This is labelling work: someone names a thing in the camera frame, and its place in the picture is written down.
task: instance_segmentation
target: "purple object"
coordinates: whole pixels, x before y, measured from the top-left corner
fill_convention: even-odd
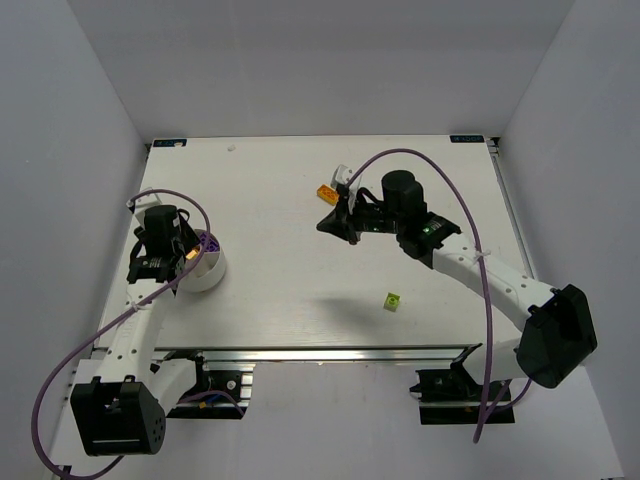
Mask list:
[[[223,392],[222,390],[208,390],[206,392],[196,393],[195,395],[180,399],[178,403],[195,402],[196,400],[200,400],[204,397],[210,397],[211,395],[223,396],[231,402],[231,404],[235,407],[236,410],[238,410],[238,412],[240,412],[240,416],[244,417],[244,410],[242,410],[242,407],[238,405],[238,402],[236,402],[231,395],[229,395],[227,392]]]
[[[200,238],[200,245],[204,245],[207,240],[207,232],[200,232],[198,238]],[[220,244],[218,243],[218,240],[212,234],[209,234],[209,245],[207,246],[206,253],[216,253],[219,251]]]

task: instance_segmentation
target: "small green block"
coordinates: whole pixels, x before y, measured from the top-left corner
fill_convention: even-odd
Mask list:
[[[398,305],[400,305],[400,295],[389,293],[384,301],[384,309],[395,312],[398,309]]]

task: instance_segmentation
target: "white table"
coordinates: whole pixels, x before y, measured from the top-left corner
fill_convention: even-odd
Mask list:
[[[458,186],[483,246],[523,268],[496,173],[483,143],[447,136],[188,139],[184,147],[152,148],[142,187],[190,195],[208,212],[228,271],[212,292],[179,294],[159,348],[277,348],[468,345],[482,342],[482,300],[455,281],[410,259],[392,235],[365,234],[350,246],[315,226],[332,207],[316,196],[338,164],[359,167],[393,147],[414,148],[438,162]],[[412,171],[436,213],[469,227],[448,187],[422,160],[392,155],[364,174],[381,197],[381,177]],[[186,202],[163,201],[193,211]],[[198,214],[191,221],[202,227]],[[132,229],[137,226],[132,222]],[[124,308],[133,234],[122,254],[103,324]],[[387,293],[401,296],[395,313]],[[499,312],[496,339],[517,335]],[[99,342],[107,347],[112,336]]]
[[[286,360],[293,348],[296,358],[322,363],[323,355],[362,358],[346,347],[366,352],[385,346],[406,357],[384,364],[259,364],[244,419],[169,419],[161,452],[126,458],[108,480],[597,480],[621,475],[582,368],[556,390],[534,387],[516,409],[516,423],[485,427],[479,445],[471,442],[472,426],[419,424],[418,406],[407,393],[415,383],[414,353],[402,347],[483,341],[481,300],[409,259],[392,236],[365,235],[352,247],[315,231],[331,209],[315,191],[328,183],[334,168],[339,163],[358,167],[373,154],[399,146],[439,162],[467,199],[485,248],[522,268],[484,144],[416,136],[236,138],[189,139],[186,147],[151,150],[143,187],[179,190],[201,202],[229,261],[215,291],[178,295],[160,336],[161,349],[205,347],[215,349],[211,355],[253,362]],[[468,231],[454,197],[418,159],[381,159],[366,172],[363,186],[379,194],[380,177],[401,168],[424,185],[432,210]],[[199,222],[194,214],[193,225],[200,227]],[[132,244],[130,236],[103,322],[122,310]],[[387,292],[401,296],[396,313],[382,309]],[[496,337],[515,336],[511,323],[496,313]],[[98,347],[109,341],[105,336]],[[331,347],[343,348],[327,350]],[[229,351],[241,349],[253,350]],[[96,365],[83,361],[74,381],[90,379]],[[517,391],[522,382],[514,386]],[[58,464],[73,465],[76,474],[95,472],[109,461],[84,455],[68,405],[52,456]]]

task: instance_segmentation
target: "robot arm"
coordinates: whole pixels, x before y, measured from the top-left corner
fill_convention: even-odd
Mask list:
[[[187,255],[200,244],[184,212],[175,206],[147,200],[136,207],[140,227],[134,231],[138,242],[129,263],[128,305],[175,279]],[[92,381],[75,385],[71,407],[88,455],[157,453],[164,441],[166,414],[196,383],[196,366],[190,360],[165,361],[159,369],[152,365],[160,327],[175,293],[169,289],[137,307],[117,327]]]
[[[340,167],[333,185],[340,195],[335,209],[317,225],[350,244],[363,232],[392,233],[411,258],[448,275],[482,295],[475,246],[460,228],[429,211],[422,185],[407,171],[382,178],[383,200],[364,188],[347,188]],[[493,256],[485,258],[492,303],[522,332],[516,341],[494,348],[492,380],[527,376],[556,387],[597,346],[587,299],[573,285],[558,290],[528,278]],[[452,368],[482,383],[486,347],[467,349]]]

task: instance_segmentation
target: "gray wall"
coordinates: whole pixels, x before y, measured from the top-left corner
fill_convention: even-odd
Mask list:
[[[639,25],[639,2],[578,0],[502,140],[540,277],[575,282],[589,296],[600,347],[587,368],[632,479],[640,478]]]
[[[145,140],[499,134],[573,0],[70,0]]]
[[[40,479],[33,400],[95,328],[145,152],[64,0],[5,2],[0,63],[1,476]],[[45,399],[47,446],[67,381]]]

